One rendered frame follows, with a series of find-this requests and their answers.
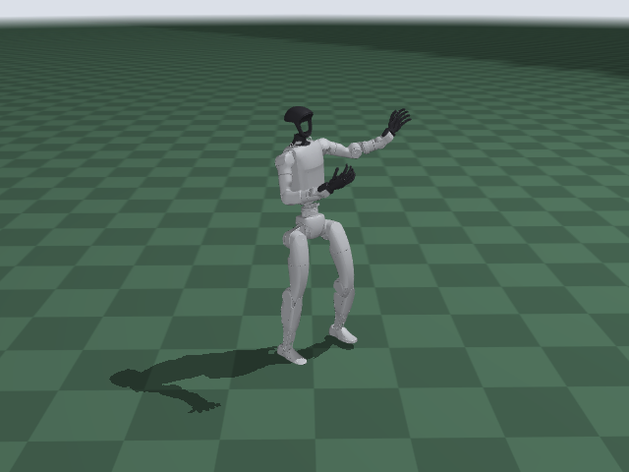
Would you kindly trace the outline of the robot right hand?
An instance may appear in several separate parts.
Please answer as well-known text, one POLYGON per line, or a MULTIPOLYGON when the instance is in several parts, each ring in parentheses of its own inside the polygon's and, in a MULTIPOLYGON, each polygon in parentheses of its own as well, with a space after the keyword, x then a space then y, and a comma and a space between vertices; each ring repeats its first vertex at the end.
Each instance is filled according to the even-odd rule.
POLYGON ((327 190, 328 193, 332 194, 334 192, 334 190, 338 190, 338 189, 341 189, 341 188, 345 187, 345 185, 348 185, 349 183, 351 183, 355 179, 356 174, 354 172, 354 169, 352 169, 351 165, 350 165, 349 171, 347 172, 348 164, 346 163, 346 167, 345 167, 344 171, 339 176, 336 176, 338 170, 339 170, 339 168, 337 167, 335 169, 335 172, 333 174, 332 179, 329 180, 329 183, 325 182, 324 184, 320 185, 317 188, 318 192, 322 192, 323 190, 327 190))

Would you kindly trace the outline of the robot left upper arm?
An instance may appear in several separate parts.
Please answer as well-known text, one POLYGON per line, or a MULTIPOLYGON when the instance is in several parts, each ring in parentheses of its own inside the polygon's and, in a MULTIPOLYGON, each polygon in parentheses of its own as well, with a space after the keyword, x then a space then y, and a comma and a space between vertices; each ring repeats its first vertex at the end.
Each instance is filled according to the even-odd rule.
POLYGON ((325 138, 320 138, 316 141, 321 144, 323 155, 330 154, 348 158, 359 158, 362 155, 362 149, 357 143, 351 143, 348 147, 344 147, 325 138))

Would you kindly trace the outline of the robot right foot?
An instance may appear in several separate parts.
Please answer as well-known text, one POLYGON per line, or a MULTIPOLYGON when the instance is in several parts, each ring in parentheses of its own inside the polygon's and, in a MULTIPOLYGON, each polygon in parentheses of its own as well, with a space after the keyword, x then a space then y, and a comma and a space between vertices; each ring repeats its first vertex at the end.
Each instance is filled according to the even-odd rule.
POLYGON ((294 348, 289 348, 288 352, 284 350, 283 343, 278 345, 277 353, 295 364, 304 365, 307 363, 307 360, 303 356, 301 356, 294 348))

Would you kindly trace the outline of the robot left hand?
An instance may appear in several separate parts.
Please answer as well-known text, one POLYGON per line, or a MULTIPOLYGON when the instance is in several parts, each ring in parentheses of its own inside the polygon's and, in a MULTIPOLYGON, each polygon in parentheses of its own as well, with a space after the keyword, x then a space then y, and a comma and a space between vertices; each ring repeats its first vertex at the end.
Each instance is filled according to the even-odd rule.
POLYGON ((400 109, 398 112, 397 110, 393 111, 390 119, 389 119, 389 123, 388 123, 388 128, 386 128, 384 130, 384 132, 382 133, 382 137, 385 137, 387 135, 388 132, 390 132, 393 135, 393 138, 395 137, 395 133, 397 131, 399 131, 401 129, 401 127, 408 121, 411 121, 412 119, 407 119, 404 120, 405 118, 409 117, 410 114, 403 116, 405 113, 408 113, 409 111, 404 111, 405 108, 400 109), (402 112, 404 111, 404 112, 402 112), (396 113, 397 112, 397 113, 396 113), (402 113, 401 113, 402 112, 402 113), (396 114, 395 114, 396 113, 396 114), (401 114, 400 114, 401 113, 401 114), (399 115, 400 114, 400 115, 399 115), (394 116, 395 115, 395 116, 394 116), (399 115, 399 116, 398 116, 399 115), (403 116, 403 117, 402 117, 403 116), (393 118, 394 117, 394 118, 393 118), (401 118, 402 117, 402 118, 401 118), (400 119, 401 118, 401 119, 400 119), (399 120, 400 119, 400 120, 399 120), (404 120, 404 121, 403 121, 404 120), (403 122, 402 122, 403 121, 403 122), (401 123, 402 122, 402 123, 401 123), (401 124, 400 124, 401 123, 401 124))

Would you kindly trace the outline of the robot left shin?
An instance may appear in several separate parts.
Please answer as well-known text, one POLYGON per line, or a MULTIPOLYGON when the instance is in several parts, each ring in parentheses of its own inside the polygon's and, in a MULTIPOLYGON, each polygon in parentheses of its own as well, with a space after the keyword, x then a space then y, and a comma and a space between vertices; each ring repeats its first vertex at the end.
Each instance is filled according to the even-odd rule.
POLYGON ((353 286, 353 289, 347 295, 341 296, 337 292, 334 292, 334 299, 333 299, 334 308, 335 308, 334 329, 338 330, 340 329, 341 326, 344 327, 344 323, 346 322, 347 316, 352 308, 354 297, 355 297, 354 286, 353 286))

